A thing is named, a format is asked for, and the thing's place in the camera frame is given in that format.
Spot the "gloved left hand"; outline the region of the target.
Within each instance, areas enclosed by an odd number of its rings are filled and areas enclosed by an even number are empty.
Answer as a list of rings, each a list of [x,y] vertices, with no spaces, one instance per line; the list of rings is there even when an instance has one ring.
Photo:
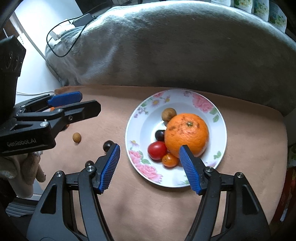
[[[34,181],[45,182],[46,175],[39,165],[42,154],[42,151],[38,151],[1,157],[1,178],[9,181],[18,197],[32,197]]]

